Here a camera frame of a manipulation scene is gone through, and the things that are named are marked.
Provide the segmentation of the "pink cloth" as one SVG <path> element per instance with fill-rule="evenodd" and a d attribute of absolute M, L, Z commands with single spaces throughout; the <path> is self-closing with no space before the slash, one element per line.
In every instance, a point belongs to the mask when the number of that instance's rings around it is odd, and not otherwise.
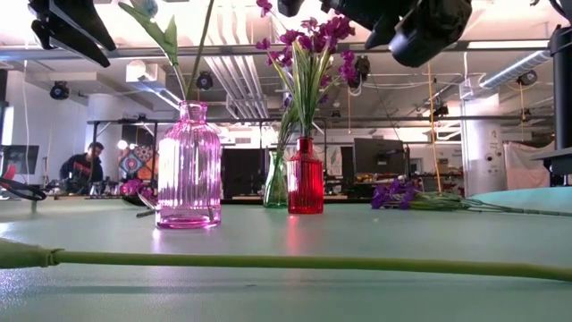
<path fill-rule="evenodd" d="M 550 186 L 550 173 L 542 160 L 533 157 L 554 150 L 554 142 L 545 147 L 534 148 L 518 142 L 507 142 L 503 146 L 509 191 Z"/>

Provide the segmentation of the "green glass vase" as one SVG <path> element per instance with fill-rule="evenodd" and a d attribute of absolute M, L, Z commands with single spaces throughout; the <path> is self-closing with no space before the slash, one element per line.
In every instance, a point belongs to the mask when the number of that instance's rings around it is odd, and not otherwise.
<path fill-rule="evenodd" d="M 265 181 L 263 206 L 265 208 L 286 208 L 288 206 L 288 191 L 284 173 L 283 153 L 270 151 L 270 164 Z"/>

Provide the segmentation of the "purple artificial flower bunch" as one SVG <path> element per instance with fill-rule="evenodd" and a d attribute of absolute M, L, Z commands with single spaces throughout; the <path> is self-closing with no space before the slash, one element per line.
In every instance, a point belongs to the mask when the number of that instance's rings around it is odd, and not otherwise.
<path fill-rule="evenodd" d="M 466 199 L 447 192 L 425 192 L 419 190 L 414 183 L 403 182 L 399 179 L 395 179 L 389 185 L 378 185 L 374 189 L 371 207 L 372 209 L 467 211 L 572 217 L 572 212 L 500 206 L 477 199 Z"/>
<path fill-rule="evenodd" d="M 299 124 L 299 111 L 296 107 L 292 95 L 288 95 L 284 99 L 284 112 L 280 122 L 280 131 L 278 134 L 277 148 L 278 154 L 282 155 L 290 140 L 291 134 L 295 131 Z"/>

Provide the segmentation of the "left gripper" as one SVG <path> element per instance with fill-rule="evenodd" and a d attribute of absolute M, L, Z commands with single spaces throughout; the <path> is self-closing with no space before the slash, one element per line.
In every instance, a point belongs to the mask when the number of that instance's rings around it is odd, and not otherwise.
<path fill-rule="evenodd" d="M 93 0 L 29 0 L 28 7 L 36 17 L 30 27 L 43 49 L 61 48 L 102 67 L 110 66 L 96 43 L 106 50 L 115 50 L 116 45 Z"/>

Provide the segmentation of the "dark small monitor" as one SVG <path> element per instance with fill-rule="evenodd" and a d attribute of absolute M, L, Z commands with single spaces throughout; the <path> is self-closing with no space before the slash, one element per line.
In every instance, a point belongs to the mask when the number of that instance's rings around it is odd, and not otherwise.
<path fill-rule="evenodd" d="M 37 145 L 2 145 L 0 146 L 0 170 L 8 170 L 15 166 L 17 174 L 34 174 L 38 162 L 39 146 Z"/>

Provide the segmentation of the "grey side desk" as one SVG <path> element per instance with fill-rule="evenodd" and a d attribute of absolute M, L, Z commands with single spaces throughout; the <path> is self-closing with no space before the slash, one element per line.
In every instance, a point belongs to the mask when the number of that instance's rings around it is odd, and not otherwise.
<path fill-rule="evenodd" d="M 544 166 L 552 174 L 572 174 L 572 147 L 536 154 L 531 160 L 543 161 Z"/>

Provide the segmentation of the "magenta artificial flower bunch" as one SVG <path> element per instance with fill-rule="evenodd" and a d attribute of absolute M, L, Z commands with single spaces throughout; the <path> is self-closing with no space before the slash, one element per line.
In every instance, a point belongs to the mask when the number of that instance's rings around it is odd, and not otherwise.
<path fill-rule="evenodd" d="M 339 49 L 341 41 L 355 34 L 350 18 L 336 12 L 327 21 L 310 17 L 298 29 L 285 30 L 279 36 L 281 50 L 273 50 L 266 38 L 256 42 L 256 49 L 267 53 L 267 63 L 286 83 L 289 105 L 298 111 L 305 138 L 311 136 L 316 109 L 326 100 L 327 90 L 358 79 L 355 54 Z"/>
<path fill-rule="evenodd" d="M 136 214 L 137 218 L 156 213 L 157 193 L 153 184 L 140 179 L 130 179 L 120 187 L 120 193 L 126 203 L 145 208 Z"/>

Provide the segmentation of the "person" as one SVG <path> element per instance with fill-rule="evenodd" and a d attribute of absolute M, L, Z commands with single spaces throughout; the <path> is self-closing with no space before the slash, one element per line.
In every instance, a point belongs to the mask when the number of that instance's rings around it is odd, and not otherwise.
<path fill-rule="evenodd" d="M 92 183 L 104 180 L 100 155 L 104 145 L 92 142 L 88 151 L 69 157 L 60 167 L 61 190 L 68 194 L 87 195 Z"/>

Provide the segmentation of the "black monitor pole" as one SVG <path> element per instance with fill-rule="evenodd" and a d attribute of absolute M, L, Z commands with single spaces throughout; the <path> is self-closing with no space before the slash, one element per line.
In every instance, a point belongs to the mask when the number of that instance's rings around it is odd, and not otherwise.
<path fill-rule="evenodd" d="M 555 147 L 572 148 L 572 27 L 558 25 L 550 40 L 553 61 Z"/>

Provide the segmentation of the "black background monitor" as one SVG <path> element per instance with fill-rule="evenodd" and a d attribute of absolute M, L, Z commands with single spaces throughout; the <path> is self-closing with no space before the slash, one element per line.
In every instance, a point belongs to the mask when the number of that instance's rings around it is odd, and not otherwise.
<path fill-rule="evenodd" d="M 355 138 L 355 174 L 408 174 L 408 152 L 400 140 Z"/>

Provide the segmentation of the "white pillar with signs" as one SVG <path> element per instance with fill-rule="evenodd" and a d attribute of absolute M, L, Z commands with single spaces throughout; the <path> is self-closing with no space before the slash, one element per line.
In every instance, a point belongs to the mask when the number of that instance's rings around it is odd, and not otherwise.
<path fill-rule="evenodd" d="M 499 95 L 464 100 L 462 116 L 478 116 L 461 122 L 461 149 L 465 196 L 507 189 Z"/>

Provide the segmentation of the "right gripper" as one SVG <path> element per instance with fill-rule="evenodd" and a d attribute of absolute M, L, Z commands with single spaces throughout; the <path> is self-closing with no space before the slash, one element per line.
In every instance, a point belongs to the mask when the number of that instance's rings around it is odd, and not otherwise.
<path fill-rule="evenodd" d="M 277 0 L 280 14 L 294 17 L 305 0 Z M 333 9 L 361 25 L 374 25 L 365 49 L 388 45 L 394 38 L 400 15 L 416 5 L 416 0 L 321 0 L 323 9 Z"/>

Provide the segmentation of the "white plain pillar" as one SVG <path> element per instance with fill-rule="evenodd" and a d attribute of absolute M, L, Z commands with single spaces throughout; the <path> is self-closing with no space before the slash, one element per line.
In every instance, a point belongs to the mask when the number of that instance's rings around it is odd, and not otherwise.
<path fill-rule="evenodd" d="M 87 119 L 100 121 L 97 126 L 96 141 L 104 146 L 100 155 L 104 177 L 109 176 L 114 182 L 119 178 L 120 150 L 117 148 L 117 143 L 122 139 L 122 127 L 118 123 L 108 124 L 108 121 L 118 121 L 122 117 L 122 101 L 119 97 L 94 94 L 88 98 Z"/>

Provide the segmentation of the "white artificial tulip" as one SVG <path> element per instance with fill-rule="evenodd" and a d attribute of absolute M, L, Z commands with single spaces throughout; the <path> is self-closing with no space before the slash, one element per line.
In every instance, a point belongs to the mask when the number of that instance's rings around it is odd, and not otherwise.
<path fill-rule="evenodd" d="M 198 50 L 197 50 L 197 54 L 195 57 L 195 62 L 193 64 L 191 77 L 189 79 L 189 86 L 187 87 L 187 89 L 184 92 L 185 100 L 189 100 L 191 92 L 192 92 L 192 90 L 195 86 L 195 83 L 196 83 L 196 78 L 198 75 L 198 67 L 199 67 L 200 60 L 202 58 L 203 50 L 205 47 L 206 36 L 208 34 L 208 29 L 209 29 L 209 24 L 210 24 L 212 12 L 213 12 L 214 4 L 215 4 L 215 0 L 209 0 L 209 4 L 208 4 L 207 10 L 206 10 L 206 16 L 204 19 L 204 25 L 203 25 L 202 33 L 201 33 L 200 41 L 198 44 Z"/>
<path fill-rule="evenodd" d="M 162 29 L 156 20 L 159 11 L 156 0 L 128 0 L 120 2 L 119 7 L 133 18 L 138 25 L 156 42 L 165 57 L 168 59 L 181 90 L 181 99 L 187 99 L 187 82 L 185 81 L 178 56 L 177 26 L 172 16 L 165 29 Z"/>
<path fill-rule="evenodd" d="M 412 258 L 230 256 L 86 252 L 50 249 L 0 238 L 0 269 L 60 264 L 151 267 L 294 268 L 525 277 L 572 283 L 572 268 L 520 263 Z"/>

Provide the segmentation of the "pink ribbed glass vase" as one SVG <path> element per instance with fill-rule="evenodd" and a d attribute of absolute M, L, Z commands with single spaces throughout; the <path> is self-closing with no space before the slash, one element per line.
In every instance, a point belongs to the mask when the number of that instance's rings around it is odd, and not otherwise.
<path fill-rule="evenodd" d="M 159 142 L 156 227 L 195 229 L 222 222 L 222 146 L 207 106 L 179 103 L 180 118 Z"/>

